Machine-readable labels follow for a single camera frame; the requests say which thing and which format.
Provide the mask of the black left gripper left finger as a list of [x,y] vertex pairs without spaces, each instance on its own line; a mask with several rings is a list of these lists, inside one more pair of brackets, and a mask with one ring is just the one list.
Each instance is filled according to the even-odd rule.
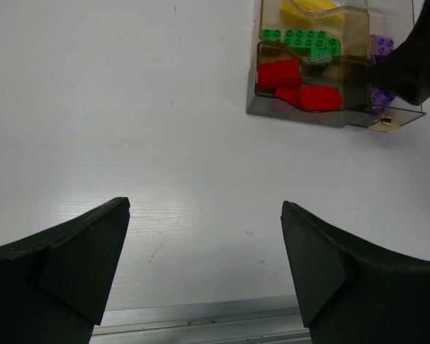
[[130,220],[117,197],[0,246],[0,343],[88,343],[100,325]]

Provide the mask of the small green lego brick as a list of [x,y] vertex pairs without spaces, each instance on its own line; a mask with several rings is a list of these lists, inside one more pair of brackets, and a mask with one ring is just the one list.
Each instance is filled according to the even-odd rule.
[[279,29],[263,29],[261,39],[263,41],[282,42],[282,31]]

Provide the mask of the purple arch lego brick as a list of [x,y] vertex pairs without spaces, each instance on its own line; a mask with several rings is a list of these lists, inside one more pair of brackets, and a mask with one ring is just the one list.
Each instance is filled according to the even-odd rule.
[[388,107],[396,98],[396,94],[385,88],[376,88],[371,93],[372,106]]

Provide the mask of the red arch lego brick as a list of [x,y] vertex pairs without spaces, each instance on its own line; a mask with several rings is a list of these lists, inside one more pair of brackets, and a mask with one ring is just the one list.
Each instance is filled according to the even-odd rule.
[[261,63],[257,69],[257,89],[294,88],[303,83],[298,59]]

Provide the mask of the green lego plate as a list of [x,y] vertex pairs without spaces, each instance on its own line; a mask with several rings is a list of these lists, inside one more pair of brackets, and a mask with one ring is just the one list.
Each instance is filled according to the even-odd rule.
[[304,51],[306,49],[324,49],[328,32],[323,30],[287,30],[282,42],[290,48]]

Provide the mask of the purple square lego brick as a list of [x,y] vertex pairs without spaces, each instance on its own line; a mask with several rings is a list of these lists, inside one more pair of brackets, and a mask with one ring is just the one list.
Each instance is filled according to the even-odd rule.
[[391,37],[381,36],[377,34],[370,35],[371,55],[387,55],[390,54],[394,49],[394,41]]

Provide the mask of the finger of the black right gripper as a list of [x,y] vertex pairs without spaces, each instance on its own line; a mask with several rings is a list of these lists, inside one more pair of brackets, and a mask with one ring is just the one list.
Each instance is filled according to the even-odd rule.
[[424,2],[407,39],[368,67],[363,79],[390,90],[411,105],[420,105],[430,97],[430,1]]

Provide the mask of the yellow lego plate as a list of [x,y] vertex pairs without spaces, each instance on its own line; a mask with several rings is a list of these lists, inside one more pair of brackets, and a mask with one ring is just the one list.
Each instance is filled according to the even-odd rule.
[[344,14],[331,14],[328,16],[314,16],[310,18],[305,16],[303,12],[306,13],[320,13],[324,11],[329,11],[338,8],[339,5],[333,1],[322,0],[322,1],[282,1],[280,6],[281,14],[288,15],[292,19],[298,20],[308,20],[309,22],[315,22],[319,20],[321,22],[327,22],[331,24],[344,24],[345,15]]

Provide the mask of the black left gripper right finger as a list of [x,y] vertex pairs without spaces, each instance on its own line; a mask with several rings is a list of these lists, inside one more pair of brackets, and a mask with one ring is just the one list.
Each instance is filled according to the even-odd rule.
[[312,342],[430,343],[430,261],[368,242],[289,201],[281,224]]

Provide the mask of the green square lego brick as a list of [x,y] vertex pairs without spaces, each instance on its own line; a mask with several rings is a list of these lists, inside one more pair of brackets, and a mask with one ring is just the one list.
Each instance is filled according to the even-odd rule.
[[338,57],[342,55],[342,44],[337,38],[325,37],[316,39],[306,53],[310,59],[322,59],[327,57]]

